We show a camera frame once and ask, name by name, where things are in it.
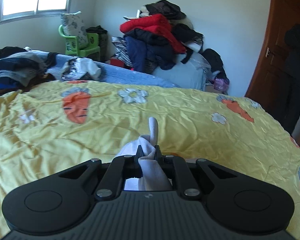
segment pillow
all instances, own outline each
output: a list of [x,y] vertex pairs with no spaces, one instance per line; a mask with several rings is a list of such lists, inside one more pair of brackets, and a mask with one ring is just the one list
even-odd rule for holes
[[78,37],[80,49],[88,46],[87,32],[81,19],[81,12],[61,13],[61,23],[65,35]]
[[181,88],[190,88],[204,91],[206,83],[206,74],[204,67],[206,60],[199,54],[194,52],[190,60],[186,64],[182,64],[185,54],[177,56],[177,64],[169,70],[162,70],[157,67],[152,75],[166,79]]

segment red sweater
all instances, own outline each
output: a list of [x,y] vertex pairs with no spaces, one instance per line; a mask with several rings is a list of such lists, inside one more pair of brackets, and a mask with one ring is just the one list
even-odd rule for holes
[[186,52],[186,48],[172,35],[171,25],[162,14],[130,20],[120,26],[120,31],[127,33],[135,28],[165,37],[176,53]]

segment person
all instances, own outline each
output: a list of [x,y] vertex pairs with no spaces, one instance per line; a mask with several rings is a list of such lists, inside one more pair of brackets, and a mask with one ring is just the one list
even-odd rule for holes
[[284,41],[292,50],[280,77],[280,97],[270,114],[292,134],[300,117],[300,24],[286,32]]

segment blue bedsheet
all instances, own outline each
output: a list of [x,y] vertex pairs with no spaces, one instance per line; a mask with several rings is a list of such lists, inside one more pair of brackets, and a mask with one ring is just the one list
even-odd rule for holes
[[[35,54],[45,59],[48,55],[48,52],[33,50]],[[48,70],[48,73],[51,73],[56,79],[61,80],[61,70],[65,62],[70,60],[71,56],[66,55],[57,55],[57,64]],[[100,82],[105,83],[115,83],[115,84],[133,84],[133,85],[146,85],[146,86],[159,86],[164,88],[175,88],[179,87],[167,80],[164,80],[159,77],[148,75],[145,73],[140,73],[136,71],[131,71],[128,69],[111,66],[105,63],[97,62],[98,67],[101,68],[101,75],[99,78]]]

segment yellow bedspread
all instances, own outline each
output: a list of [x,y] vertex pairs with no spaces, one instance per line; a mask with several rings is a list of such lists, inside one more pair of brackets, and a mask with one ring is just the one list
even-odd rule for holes
[[[147,91],[147,102],[124,103],[117,93],[126,88]],[[9,231],[1,212],[8,192],[93,157],[110,162],[126,143],[148,134],[151,116],[163,154],[207,158],[285,189],[295,203],[288,232],[300,240],[300,149],[258,104],[93,81],[54,81],[0,97],[0,237]]]

